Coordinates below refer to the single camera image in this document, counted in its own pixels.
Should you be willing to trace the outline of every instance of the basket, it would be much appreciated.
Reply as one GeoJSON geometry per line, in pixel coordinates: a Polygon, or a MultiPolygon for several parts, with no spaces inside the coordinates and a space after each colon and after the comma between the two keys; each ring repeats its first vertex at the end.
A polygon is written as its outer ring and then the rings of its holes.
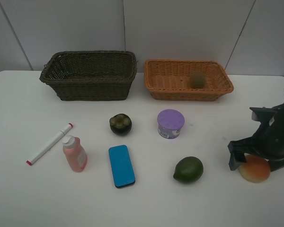
{"type": "Polygon", "coordinates": [[[59,52],[45,65],[40,80],[63,101],[113,101],[127,98],[136,72],[132,52],[59,52]]]}
{"type": "Polygon", "coordinates": [[[215,61],[149,60],[144,65],[144,83],[155,99],[215,101],[233,91],[224,68],[215,61]],[[205,87],[192,89],[193,72],[205,74],[205,87]]]}

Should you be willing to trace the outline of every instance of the lime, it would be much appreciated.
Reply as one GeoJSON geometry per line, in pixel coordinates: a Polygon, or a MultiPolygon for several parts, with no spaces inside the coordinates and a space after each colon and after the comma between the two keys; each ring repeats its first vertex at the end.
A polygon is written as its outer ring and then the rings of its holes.
{"type": "Polygon", "coordinates": [[[174,179],[182,183],[197,181],[203,174],[203,164],[196,157],[186,157],[178,162],[174,179]]]}

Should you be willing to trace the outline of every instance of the marker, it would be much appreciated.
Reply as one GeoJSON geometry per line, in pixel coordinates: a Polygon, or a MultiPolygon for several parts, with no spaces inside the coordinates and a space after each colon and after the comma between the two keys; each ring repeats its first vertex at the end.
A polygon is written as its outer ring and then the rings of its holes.
{"type": "Polygon", "coordinates": [[[53,147],[65,134],[71,130],[72,124],[68,123],[63,129],[61,129],[55,136],[52,137],[33,157],[27,160],[27,163],[31,166],[35,163],[39,158],[42,157],[50,148],[53,147]]]}

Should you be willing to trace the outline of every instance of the pink bottle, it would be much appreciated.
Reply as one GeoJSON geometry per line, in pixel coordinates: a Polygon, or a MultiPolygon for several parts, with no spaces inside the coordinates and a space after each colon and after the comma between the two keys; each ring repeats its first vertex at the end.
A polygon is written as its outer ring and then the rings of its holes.
{"type": "Polygon", "coordinates": [[[80,139],[73,136],[64,136],[62,144],[63,152],[71,169],[74,172],[82,172],[87,163],[87,156],[80,144],[80,139]]]}

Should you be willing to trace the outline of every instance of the mangosteen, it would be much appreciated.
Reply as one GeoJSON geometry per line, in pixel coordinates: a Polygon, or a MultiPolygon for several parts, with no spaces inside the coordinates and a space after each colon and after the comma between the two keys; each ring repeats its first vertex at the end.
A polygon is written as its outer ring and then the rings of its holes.
{"type": "Polygon", "coordinates": [[[131,119],[124,113],[117,114],[109,119],[109,125],[113,133],[119,136],[127,135],[132,129],[131,119]]]}

